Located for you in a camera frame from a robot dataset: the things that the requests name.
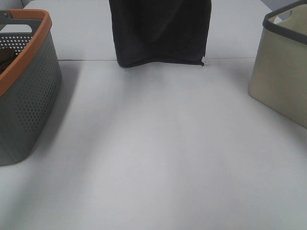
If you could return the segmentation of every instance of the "black cloth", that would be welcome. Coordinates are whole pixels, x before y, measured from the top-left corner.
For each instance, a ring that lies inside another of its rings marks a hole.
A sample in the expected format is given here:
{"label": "black cloth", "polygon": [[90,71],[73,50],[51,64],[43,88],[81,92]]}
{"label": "black cloth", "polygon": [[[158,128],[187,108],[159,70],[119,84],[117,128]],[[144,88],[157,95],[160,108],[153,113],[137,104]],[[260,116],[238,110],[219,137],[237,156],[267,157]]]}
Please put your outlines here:
{"label": "black cloth", "polygon": [[0,74],[15,60],[17,55],[11,48],[0,49]]}
{"label": "black cloth", "polygon": [[203,65],[211,0],[109,0],[119,65]]}

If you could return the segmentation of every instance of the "gray plastic basket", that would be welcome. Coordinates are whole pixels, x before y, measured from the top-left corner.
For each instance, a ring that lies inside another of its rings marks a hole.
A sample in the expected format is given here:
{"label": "gray plastic basket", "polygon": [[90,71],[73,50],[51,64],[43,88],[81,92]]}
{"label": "gray plastic basket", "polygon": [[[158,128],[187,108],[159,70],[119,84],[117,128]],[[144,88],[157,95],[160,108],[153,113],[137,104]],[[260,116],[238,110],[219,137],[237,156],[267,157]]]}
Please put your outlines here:
{"label": "gray plastic basket", "polygon": [[32,150],[58,94],[61,71],[48,12],[0,11],[0,24],[32,28],[31,33],[0,34],[0,47],[19,54],[0,75],[0,165],[6,165]]}

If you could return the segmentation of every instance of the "perforated basket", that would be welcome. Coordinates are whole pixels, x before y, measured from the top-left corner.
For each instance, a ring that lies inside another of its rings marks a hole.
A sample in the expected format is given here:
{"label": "perforated basket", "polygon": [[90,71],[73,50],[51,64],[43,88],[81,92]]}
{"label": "perforated basket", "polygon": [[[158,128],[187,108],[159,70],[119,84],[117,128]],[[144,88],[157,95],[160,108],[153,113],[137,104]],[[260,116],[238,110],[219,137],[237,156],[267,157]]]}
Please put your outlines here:
{"label": "perforated basket", "polygon": [[0,47],[18,57],[0,75],[0,165],[24,159],[37,141],[58,94],[61,71],[42,10],[0,11],[0,24],[27,24],[30,33],[1,33]]}
{"label": "perforated basket", "polygon": [[307,127],[307,0],[267,14],[263,26],[249,94]]}

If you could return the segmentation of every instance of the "black fabric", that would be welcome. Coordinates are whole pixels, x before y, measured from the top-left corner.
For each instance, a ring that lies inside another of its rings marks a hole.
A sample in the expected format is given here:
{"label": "black fabric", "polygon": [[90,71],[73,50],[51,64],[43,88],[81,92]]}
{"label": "black fabric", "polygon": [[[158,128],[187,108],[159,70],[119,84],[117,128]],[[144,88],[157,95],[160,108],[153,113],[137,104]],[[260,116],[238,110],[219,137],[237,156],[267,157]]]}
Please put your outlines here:
{"label": "black fabric", "polygon": [[15,60],[17,55],[11,48],[0,49],[0,74]]}
{"label": "black fabric", "polygon": [[211,0],[109,0],[119,65],[203,65]]}

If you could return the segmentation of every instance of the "white tabletop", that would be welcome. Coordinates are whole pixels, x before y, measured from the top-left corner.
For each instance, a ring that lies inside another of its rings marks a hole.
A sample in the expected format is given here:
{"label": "white tabletop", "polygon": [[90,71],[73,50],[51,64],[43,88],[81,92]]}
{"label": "white tabletop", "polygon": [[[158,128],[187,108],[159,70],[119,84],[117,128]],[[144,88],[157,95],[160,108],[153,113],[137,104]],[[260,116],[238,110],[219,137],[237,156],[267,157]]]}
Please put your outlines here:
{"label": "white tabletop", "polygon": [[[108,0],[35,0],[26,8],[50,12],[59,59],[116,59]],[[213,0],[207,57],[255,58],[269,12],[260,0]]]}
{"label": "white tabletop", "polygon": [[247,94],[254,61],[60,62],[33,154],[0,167],[0,229],[305,230],[307,129]]}

